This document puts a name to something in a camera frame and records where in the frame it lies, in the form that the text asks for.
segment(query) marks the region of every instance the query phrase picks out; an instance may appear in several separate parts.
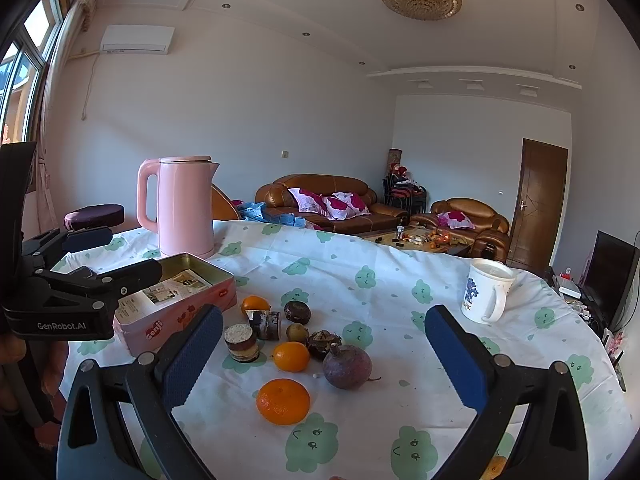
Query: pink floral cushion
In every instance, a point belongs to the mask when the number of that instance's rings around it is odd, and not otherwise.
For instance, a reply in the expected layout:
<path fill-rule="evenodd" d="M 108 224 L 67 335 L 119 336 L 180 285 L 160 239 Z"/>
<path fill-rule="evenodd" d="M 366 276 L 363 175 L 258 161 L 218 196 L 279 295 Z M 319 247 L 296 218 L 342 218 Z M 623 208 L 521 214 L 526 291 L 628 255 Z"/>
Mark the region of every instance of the pink floral cushion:
<path fill-rule="evenodd" d="M 316 195 L 301 187 L 290 187 L 289 192 L 293 195 L 293 198 L 296 199 L 296 202 L 298 202 L 298 209 L 301 213 L 316 213 L 330 218 L 326 205 L 320 195 Z"/>
<path fill-rule="evenodd" d="M 349 208 L 354 212 L 353 216 L 370 215 L 370 211 L 362 201 L 362 199 L 355 193 L 334 193 L 334 196 L 338 200 L 342 200 Z"/>
<path fill-rule="evenodd" d="M 351 206 L 335 196 L 323 196 L 322 201 L 329 212 L 329 220 L 346 220 L 356 216 Z"/>
<path fill-rule="evenodd" d="M 449 229 L 475 229 L 476 226 L 462 211 L 449 211 L 438 215 L 438 224 Z"/>

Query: wooden door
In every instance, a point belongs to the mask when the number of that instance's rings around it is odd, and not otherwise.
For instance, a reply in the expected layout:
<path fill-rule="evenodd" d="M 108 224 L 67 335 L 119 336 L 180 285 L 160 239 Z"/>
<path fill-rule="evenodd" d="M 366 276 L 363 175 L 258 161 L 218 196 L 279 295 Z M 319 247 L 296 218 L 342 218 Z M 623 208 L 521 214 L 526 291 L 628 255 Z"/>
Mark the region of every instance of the wooden door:
<path fill-rule="evenodd" d="M 565 148 L 523 139 L 509 266 L 539 276 L 548 266 L 562 213 L 567 155 Z"/>

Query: table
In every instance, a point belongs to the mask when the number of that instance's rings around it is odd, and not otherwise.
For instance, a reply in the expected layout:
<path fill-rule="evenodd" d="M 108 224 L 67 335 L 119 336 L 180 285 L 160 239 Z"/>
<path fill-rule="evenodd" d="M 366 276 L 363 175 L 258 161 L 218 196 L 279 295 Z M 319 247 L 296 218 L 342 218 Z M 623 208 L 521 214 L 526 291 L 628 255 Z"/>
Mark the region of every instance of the table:
<path fill-rule="evenodd" d="M 405 235 L 420 235 L 426 236 L 428 233 L 431 233 L 433 229 L 411 226 L 404 228 Z M 362 238 L 364 240 L 370 240 L 375 242 L 379 238 L 382 238 L 379 242 L 380 245 L 386 245 L 389 247 L 396 248 L 400 251 L 423 251 L 426 253 L 447 253 L 451 256 L 460 256 L 464 257 L 468 254 L 471 249 L 471 246 L 466 242 L 461 241 L 457 244 L 440 244 L 436 249 L 431 249 L 428 243 L 422 245 L 416 245 L 411 242 L 402 242 L 402 246 L 398 246 L 396 242 L 393 240 L 396 239 L 396 229 L 380 229 L 379 231 L 371 231 L 369 233 L 360 233 L 356 236 Z"/>
<path fill-rule="evenodd" d="M 274 342 L 262 348 L 263 359 L 240 364 L 227 358 L 221 341 L 185 405 L 172 411 L 218 480 L 432 478 L 475 416 L 458 399 L 424 335 L 424 313 L 435 304 L 446 305 L 491 353 L 503 352 L 525 366 L 547 368 L 558 359 L 574 364 L 570 370 L 586 424 L 591 478 L 609 473 L 635 433 L 599 339 L 530 272 L 514 271 L 504 315 L 480 325 L 460 311 L 470 263 L 465 258 L 259 222 L 215 221 L 214 232 L 217 253 L 209 261 L 235 275 L 239 302 L 257 294 L 282 310 L 287 301 L 305 301 L 312 311 L 310 331 L 330 330 L 345 342 L 361 344 L 372 359 L 372 377 L 382 377 L 355 392 L 337 390 L 322 376 L 319 362 L 297 374 L 278 370 L 270 357 Z M 69 272 L 86 265 L 106 272 L 158 257 L 157 235 L 136 229 L 114 235 L 106 247 L 69 254 L 54 269 Z M 238 306 L 223 316 L 226 326 L 243 320 Z M 133 360 L 117 338 L 72 342 L 64 395 L 87 358 L 101 366 Z M 303 384 L 311 396 L 310 413 L 296 426 L 274 426 L 255 408 L 257 390 L 282 377 Z M 135 414 L 123 406 L 142 463 L 159 478 Z M 502 456 L 510 453 L 525 410 L 513 413 L 497 449 Z M 294 446 L 293 431 L 316 447 Z M 310 437 L 314 431 L 322 432 L 317 440 Z M 418 463 L 392 454 L 398 446 L 414 452 L 413 440 L 423 450 Z M 418 468 L 415 474 L 407 473 L 408 464 Z"/>

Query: purple beetroot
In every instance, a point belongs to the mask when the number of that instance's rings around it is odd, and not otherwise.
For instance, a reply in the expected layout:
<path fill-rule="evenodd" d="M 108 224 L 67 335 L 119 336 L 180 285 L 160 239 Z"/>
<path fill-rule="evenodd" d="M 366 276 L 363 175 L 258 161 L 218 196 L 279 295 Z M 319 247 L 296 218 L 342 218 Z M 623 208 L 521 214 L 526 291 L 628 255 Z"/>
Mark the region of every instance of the purple beetroot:
<path fill-rule="evenodd" d="M 332 343 L 322 361 L 322 371 L 332 386 L 342 390 L 355 389 L 367 382 L 371 375 L 371 358 L 354 345 Z"/>

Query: open tin box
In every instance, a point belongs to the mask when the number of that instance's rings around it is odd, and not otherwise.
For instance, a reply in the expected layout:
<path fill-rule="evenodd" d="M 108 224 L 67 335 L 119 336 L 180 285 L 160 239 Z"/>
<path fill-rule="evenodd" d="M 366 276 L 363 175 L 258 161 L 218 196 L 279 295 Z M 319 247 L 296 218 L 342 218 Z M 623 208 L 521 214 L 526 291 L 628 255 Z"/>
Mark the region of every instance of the open tin box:
<path fill-rule="evenodd" d="M 192 270 L 211 286 L 131 322 L 126 322 L 118 309 L 113 317 L 113 329 L 133 357 L 161 347 L 171 334 L 188 325 L 203 304 L 213 304 L 224 312 L 238 301 L 236 280 L 224 269 L 188 253 L 168 256 L 158 262 L 162 265 L 161 282 L 185 270 Z M 120 301 L 127 301 L 133 296 L 131 294 Z"/>

